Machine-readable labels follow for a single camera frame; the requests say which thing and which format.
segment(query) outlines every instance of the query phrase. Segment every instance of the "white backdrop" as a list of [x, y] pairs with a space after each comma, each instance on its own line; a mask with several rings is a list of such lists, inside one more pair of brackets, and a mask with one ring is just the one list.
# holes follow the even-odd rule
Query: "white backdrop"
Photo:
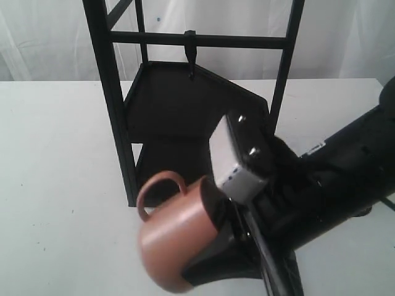
[[[117, 0], [107, 0], [109, 9]], [[146, 30], [284, 36], [291, 0], [143, 0]], [[395, 75], [394, 0], [306, 0], [290, 78]], [[137, 30], [134, 4], [117, 26]], [[122, 80], [139, 47], [116, 44]], [[199, 48], [198, 64], [228, 79], [275, 78], [280, 51]], [[152, 60], [185, 60], [182, 47], [149, 46]], [[0, 80], [98, 80], [82, 0], [1, 0]]]

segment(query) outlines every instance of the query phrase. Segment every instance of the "white curtain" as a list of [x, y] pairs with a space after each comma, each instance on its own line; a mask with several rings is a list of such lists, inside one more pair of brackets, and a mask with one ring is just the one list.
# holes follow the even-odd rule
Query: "white curtain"
[[[107, 0], [111, 9], [117, 0]], [[143, 0], [146, 31], [284, 36], [291, 0]], [[115, 26], [137, 31], [134, 4]], [[116, 44], [122, 80], [139, 46]], [[151, 60], [184, 61], [182, 47], [149, 46]], [[281, 51], [202, 48], [197, 63], [228, 79], [275, 78]], [[394, 0], [306, 0], [290, 78], [395, 75]], [[0, 80], [98, 80], [82, 0], [0, 1]]]

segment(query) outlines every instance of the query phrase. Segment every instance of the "copper mug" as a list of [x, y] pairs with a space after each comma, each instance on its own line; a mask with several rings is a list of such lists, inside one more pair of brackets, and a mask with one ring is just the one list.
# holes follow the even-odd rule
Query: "copper mug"
[[[144, 196], [155, 183], [170, 179], [180, 192], [148, 214]], [[154, 175], [141, 188], [137, 209], [144, 224], [139, 248], [148, 275], [169, 292], [186, 292], [192, 285], [183, 278], [183, 268], [206, 248], [218, 234], [224, 217], [226, 195], [202, 177], [188, 187], [174, 171]]]

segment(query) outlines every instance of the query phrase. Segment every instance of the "mug handle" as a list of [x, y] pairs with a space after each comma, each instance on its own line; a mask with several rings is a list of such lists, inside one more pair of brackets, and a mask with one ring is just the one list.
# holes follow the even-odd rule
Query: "mug handle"
[[178, 188], [180, 188], [180, 192], [183, 195], [186, 195], [188, 193], [188, 189], [185, 185], [185, 181], [184, 181], [183, 177], [181, 177], [175, 171], [161, 171], [160, 173], [154, 175], [142, 186], [142, 188], [140, 189], [140, 192], [137, 196], [136, 206], [137, 206], [137, 210], [138, 210], [138, 215], [144, 222], [147, 221], [150, 217], [150, 215], [144, 209], [144, 198], [146, 196], [148, 189], [150, 189], [151, 186], [154, 185], [155, 183], [158, 183], [159, 181], [167, 180], [167, 179], [176, 182], [178, 185]]

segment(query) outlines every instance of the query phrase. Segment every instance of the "white table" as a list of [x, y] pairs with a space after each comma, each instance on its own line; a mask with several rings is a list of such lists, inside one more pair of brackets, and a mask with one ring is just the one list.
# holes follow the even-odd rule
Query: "white table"
[[[236, 83], [266, 98], [274, 89]], [[374, 107], [380, 90], [372, 79], [290, 80], [277, 134], [301, 154]], [[0, 168], [0, 295], [167, 295], [136, 251], [141, 222], [127, 207], [100, 82], [0, 83]], [[394, 225], [378, 204], [300, 248], [306, 296], [393, 295]], [[264, 290], [235, 279], [189, 294]]]

